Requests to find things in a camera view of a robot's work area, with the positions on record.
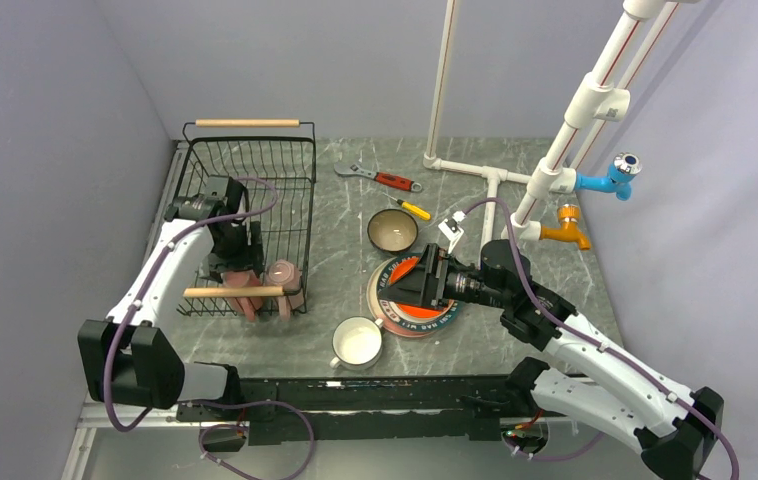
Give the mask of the light pink mug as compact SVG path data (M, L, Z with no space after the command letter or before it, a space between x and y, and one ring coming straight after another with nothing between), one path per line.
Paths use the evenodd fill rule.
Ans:
M279 318L289 321L295 310L305 305L302 272L292 262L279 259L270 265L264 276L265 286L281 287L283 296L275 297Z

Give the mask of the black wire dish rack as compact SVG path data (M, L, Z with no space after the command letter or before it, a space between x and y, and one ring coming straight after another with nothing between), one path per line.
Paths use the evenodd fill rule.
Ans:
M191 275L185 316L307 310L307 273L317 183L314 122L197 119L182 127L183 160L165 215L207 226L212 252Z

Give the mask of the white enamel cup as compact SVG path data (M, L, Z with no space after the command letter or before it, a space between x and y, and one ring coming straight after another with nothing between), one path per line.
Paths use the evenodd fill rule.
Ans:
M336 327L332 336L332 369L364 370L372 367L383 349L383 321L350 317Z

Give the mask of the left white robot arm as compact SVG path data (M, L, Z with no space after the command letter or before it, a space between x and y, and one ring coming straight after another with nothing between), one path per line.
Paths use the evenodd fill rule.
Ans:
M104 319L81 326L77 342L88 392L109 416L119 405L166 410L196 400L219 420L240 411L236 367L183 361L168 332L201 265L215 280L227 271L261 269L257 218L274 204L253 207L250 183L276 191L261 179L211 176L200 193L175 197L132 286Z

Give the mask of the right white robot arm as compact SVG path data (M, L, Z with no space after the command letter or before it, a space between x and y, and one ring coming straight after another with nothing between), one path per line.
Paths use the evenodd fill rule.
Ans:
M589 425L635 451L661 479L699 478L718 440L724 400L717 392L672 380L612 342L574 305L534 282L528 260L507 240L488 242L477 266L430 244L378 297L420 308L460 301L501 310L511 336L590 380L574 381L527 357L507 379L510 409L529 415L540 408Z

